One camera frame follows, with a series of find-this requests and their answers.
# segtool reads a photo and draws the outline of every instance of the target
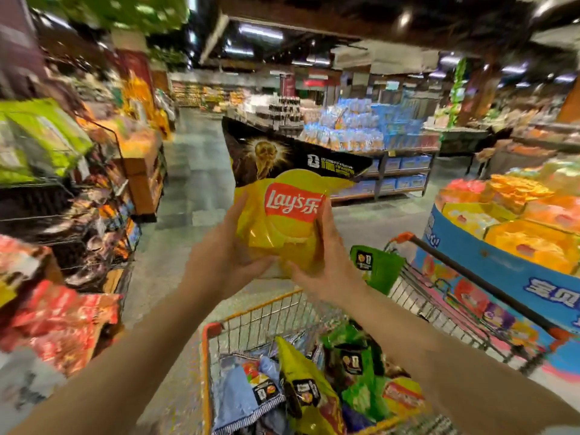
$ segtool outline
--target person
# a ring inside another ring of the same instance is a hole
[[[177,289],[127,336],[36,406],[10,435],[130,432],[207,314],[274,261],[239,258],[236,228],[246,199],[247,195],[240,198],[223,222],[192,247]],[[328,200],[319,219],[324,266],[308,275],[290,264],[294,282],[308,296],[333,303],[362,325],[458,429],[471,435],[538,435],[555,426],[580,427],[580,414],[551,391],[368,287],[344,250]]]

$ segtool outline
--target green hanging bag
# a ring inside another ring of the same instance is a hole
[[[352,246],[350,258],[366,283],[384,295],[388,295],[405,264],[405,259],[394,252],[367,246]]]

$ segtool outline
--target left hand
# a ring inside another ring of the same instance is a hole
[[[276,260],[265,256],[255,261],[243,260],[245,247],[236,236],[238,219],[248,200],[244,193],[226,212],[223,221],[192,247],[186,272],[196,278],[200,286],[224,300],[264,273]]]

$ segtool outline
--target tiled floor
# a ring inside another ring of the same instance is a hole
[[[158,210],[158,221],[143,226],[133,277],[125,302],[124,322],[130,328],[158,300],[179,283],[192,244],[224,215],[233,200],[234,179],[219,120],[182,109],[172,143],[165,146],[168,185]],[[441,185],[461,177],[466,159],[441,159],[435,164],[423,198],[389,197],[333,210],[344,244],[382,248],[393,236],[423,232],[433,198]],[[218,320],[270,300],[293,289],[290,281],[254,281],[235,297],[222,302],[210,315]],[[141,417],[143,423],[176,412],[173,426],[194,433],[192,409],[197,405],[199,384],[194,378],[198,362],[198,336],[184,349]],[[168,430],[163,425],[162,433]]]

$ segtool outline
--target blue display stand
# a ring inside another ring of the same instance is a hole
[[[436,206],[431,210],[423,240],[559,327],[580,334],[580,278],[487,244],[455,226]],[[553,342],[540,327],[423,250],[417,250],[413,265],[442,291],[448,290],[462,309],[504,333],[513,344],[522,344],[533,352],[538,346]],[[572,340],[563,345],[549,356],[548,362],[559,371],[580,375],[580,343]]]

